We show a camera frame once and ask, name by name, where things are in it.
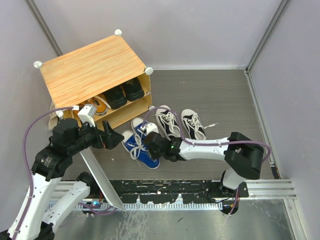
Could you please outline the blue sneaker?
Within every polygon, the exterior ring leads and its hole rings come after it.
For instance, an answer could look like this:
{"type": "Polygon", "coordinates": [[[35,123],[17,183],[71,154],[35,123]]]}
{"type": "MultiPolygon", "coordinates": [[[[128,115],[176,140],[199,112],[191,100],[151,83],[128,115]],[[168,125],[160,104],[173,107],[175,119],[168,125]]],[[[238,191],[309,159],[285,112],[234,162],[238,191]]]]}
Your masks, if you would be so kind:
{"type": "Polygon", "coordinates": [[[143,141],[147,136],[146,133],[141,129],[144,120],[141,117],[135,117],[131,121],[132,130],[141,138],[143,141]]]}
{"type": "Polygon", "coordinates": [[[134,161],[140,161],[149,169],[157,169],[160,166],[159,159],[152,159],[147,146],[143,143],[142,138],[131,130],[122,132],[124,139],[121,144],[129,153],[130,158],[134,161]]]}

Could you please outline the orange sneaker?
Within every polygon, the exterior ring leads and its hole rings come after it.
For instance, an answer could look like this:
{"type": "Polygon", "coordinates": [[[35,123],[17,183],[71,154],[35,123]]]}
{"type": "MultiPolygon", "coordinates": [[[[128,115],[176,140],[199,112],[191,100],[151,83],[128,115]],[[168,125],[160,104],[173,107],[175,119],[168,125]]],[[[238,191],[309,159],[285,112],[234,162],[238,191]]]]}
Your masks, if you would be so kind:
{"type": "Polygon", "coordinates": [[[107,102],[101,97],[101,95],[96,95],[87,100],[88,104],[92,104],[96,107],[95,114],[98,116],[105,115],[108,111],[107,102]]]}
{"type": "Polygon", "coordinates": [[[79,105],[75,105],[73,109],[71,110],[71,117],[77,118],[79,111],[84,107],[85,105],[83,103],[80,103],[79,105]]]}

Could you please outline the white cabinet door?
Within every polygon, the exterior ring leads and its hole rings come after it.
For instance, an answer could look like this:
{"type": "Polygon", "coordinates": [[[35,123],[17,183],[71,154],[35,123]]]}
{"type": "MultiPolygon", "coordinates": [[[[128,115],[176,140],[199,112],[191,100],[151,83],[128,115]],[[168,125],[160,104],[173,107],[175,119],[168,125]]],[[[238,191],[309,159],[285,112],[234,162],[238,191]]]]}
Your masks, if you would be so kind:
{"type": "Polygon", "coordinates": [[[80,151],[80,155],[93,175],[106,201],[118,210],[127,211],[116,190],[101,168],[98,160],[89,148],[80,151]]]}

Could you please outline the wooden shoe cabinet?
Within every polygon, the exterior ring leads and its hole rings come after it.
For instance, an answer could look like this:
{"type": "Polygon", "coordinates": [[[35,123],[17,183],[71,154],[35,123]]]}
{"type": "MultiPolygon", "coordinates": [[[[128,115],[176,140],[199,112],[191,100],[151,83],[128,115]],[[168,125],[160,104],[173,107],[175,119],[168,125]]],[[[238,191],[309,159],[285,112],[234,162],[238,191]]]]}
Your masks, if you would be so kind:
{"type": "Polygon", "coordinates": [[[95,114],[99,129],[103,129],[103,121],[116,128],[152,106],[150,75],[154,70],[142,62],[119,29],[112,36],[44,63],[35,61],[33,65],[40,70],[56,109],[104,99],[104,92],[137,78],[143,96],[118,109],[108,107],[106,113],[95,114]]]}

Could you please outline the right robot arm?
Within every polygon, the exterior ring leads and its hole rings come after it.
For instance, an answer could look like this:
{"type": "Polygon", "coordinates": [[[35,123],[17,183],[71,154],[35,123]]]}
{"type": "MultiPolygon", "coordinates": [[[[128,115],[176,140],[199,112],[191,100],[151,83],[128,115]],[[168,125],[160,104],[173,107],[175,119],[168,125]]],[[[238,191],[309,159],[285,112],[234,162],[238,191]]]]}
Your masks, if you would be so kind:
{"type": "Polygon", "coordinates": [[[221,176],[219,191],[225,197],[236,193],[245,180],[258,180],[261,175],[264,149],[239,132],[214,140],[174,137],[171,140],[154,131],[144,139],[152,159],[163,157],[171,162],[195,159],[219,160],[229,165],[221,176]]]}

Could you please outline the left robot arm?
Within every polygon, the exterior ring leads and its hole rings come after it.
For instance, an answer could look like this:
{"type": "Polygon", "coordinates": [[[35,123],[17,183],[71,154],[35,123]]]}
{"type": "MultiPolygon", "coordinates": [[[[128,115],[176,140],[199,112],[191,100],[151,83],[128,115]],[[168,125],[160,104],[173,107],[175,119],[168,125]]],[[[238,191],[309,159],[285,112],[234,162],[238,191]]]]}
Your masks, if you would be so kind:
{"type": "Polygon", "coordinates": [[[90,148],[112,150],[124,140],[107,121],[103,130],[86,122],[78,126],[73,118],[60,120],[52,130],[49,145],[36,156],[29,169],[29,189],[19,213],[2,240],[52,240],[64,219],[86,197],[102,192],[109,205],[126,208],[90,148]],[[73,156],[80,154],[90,172],[81,173],[71,189],[51,208],[51,196],[61,182],[73,156]]]}

